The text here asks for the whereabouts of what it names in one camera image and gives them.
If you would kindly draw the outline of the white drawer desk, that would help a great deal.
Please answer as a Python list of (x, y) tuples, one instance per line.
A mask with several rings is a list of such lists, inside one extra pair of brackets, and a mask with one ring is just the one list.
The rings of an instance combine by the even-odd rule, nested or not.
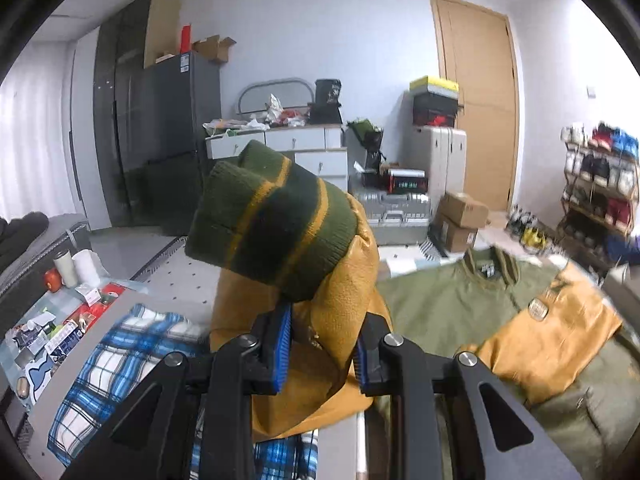
[(251, 140), (285, 154), (315, 176), (347, 191), (347, 148), (340, 125), (214, 133), (205, 139), (207, 157), (211, 160), (238, 157)]

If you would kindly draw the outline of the open cardboard box on fridge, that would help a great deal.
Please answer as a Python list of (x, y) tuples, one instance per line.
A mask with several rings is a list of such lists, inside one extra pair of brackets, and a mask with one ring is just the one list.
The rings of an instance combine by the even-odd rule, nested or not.
[(221, 36), (215, 35), (204, 40), (195, 41), (192, 44), (192, 49), (209, 61), (217, 64), (226, 64), (229, 62), (230, 49), (235, 45), (236, 41), (231, 37), (221, 38)]

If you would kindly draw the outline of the wooden shoe rack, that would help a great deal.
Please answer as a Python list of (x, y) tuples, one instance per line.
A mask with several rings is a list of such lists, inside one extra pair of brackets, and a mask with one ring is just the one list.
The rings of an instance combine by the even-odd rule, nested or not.
[(639, 263), (639, 140), (601, 122), (592, 131), (564, 127), (566, 148), (556, 228), (560, 245), (584, 268), (603, 275)]

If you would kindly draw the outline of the silver aluminium suitcase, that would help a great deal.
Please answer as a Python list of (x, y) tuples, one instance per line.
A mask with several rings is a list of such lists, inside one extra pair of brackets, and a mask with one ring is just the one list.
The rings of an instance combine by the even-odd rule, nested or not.
[(433, 218), (427, 194), (390, 194), (360, 188), (352, 196), (363, 206), (378, 246), (420, 245), (426, 241)]

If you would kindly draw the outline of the lower cardboard box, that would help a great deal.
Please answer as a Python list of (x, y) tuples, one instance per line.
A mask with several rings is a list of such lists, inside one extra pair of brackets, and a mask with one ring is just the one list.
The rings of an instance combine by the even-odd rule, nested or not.
[(435, 218), (435, 237), (446, 252), (466, 252), (475, 244), (477, 229), (462, 228), (443, 214)]

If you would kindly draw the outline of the black red box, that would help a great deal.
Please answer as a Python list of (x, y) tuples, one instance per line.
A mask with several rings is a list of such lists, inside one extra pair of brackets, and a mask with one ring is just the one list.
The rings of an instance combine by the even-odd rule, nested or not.
[(388, 168), (383, 176), (383, 188), (390, 194), (427, 192), (428, 179), (424, 170)]

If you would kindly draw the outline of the stacked shoe boxes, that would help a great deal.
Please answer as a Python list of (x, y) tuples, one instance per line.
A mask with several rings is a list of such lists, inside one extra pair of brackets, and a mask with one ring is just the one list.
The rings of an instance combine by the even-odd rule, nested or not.
[(445, 78), (424, 76), (410, 82), (409, 92), (412, 96), (413, 125), (456, 126), (461, 110), (460, 84)]

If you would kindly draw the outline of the upper cardboard box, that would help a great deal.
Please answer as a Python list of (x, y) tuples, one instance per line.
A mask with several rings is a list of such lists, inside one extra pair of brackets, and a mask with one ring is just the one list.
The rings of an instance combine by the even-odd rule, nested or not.
[(481, 229), (488, 220), (488, 207), (463, 192), (447, 191), (439, 201), (438, 213), (465, 229)]

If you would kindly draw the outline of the black coffee machine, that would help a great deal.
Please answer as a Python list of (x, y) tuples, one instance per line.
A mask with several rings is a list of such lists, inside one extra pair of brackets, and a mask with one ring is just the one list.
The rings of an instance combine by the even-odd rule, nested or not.
[(339, 79), (317, 79), (314, 102), (309, 104), (308, 122), (311, 125), (341, 125), (340, 108), (342, 83)]

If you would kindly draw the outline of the green and mustard varsity jacket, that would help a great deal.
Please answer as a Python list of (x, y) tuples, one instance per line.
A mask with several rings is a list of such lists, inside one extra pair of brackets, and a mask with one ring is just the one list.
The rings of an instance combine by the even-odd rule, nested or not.
[(364, 317), (436, 356), (475, 353), (523, 401), (585, 479), (639, 474), (639, 347), (574, 263), (499, 247), (378, 278), (378, 245), (355, 197), (259, 142), (209, 173), (186, 254), (220, 270), (219, 348), (292, 301), (291, 368), (253, 402), (253, 437), (303, 434), (366, 410), (350, 355)]

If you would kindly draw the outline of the black refrigerator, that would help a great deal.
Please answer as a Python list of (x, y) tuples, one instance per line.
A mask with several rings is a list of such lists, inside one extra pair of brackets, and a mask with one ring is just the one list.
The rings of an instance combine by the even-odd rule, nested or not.
[(196, 52), (149, 68), (96, 63), (93, 129), (112, 226), (189, 231), (210, 165), (204, 125), (221, 115), (220, 68)]

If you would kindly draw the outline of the wooden door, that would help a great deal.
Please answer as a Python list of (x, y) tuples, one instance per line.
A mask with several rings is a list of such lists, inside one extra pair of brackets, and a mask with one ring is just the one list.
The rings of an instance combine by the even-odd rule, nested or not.
[(506, 15), (463, 0), (431, 0), (440, 76), (460, 87), (464, 192), (489, 209), (511, 205), (518, 158), (518, 71)]

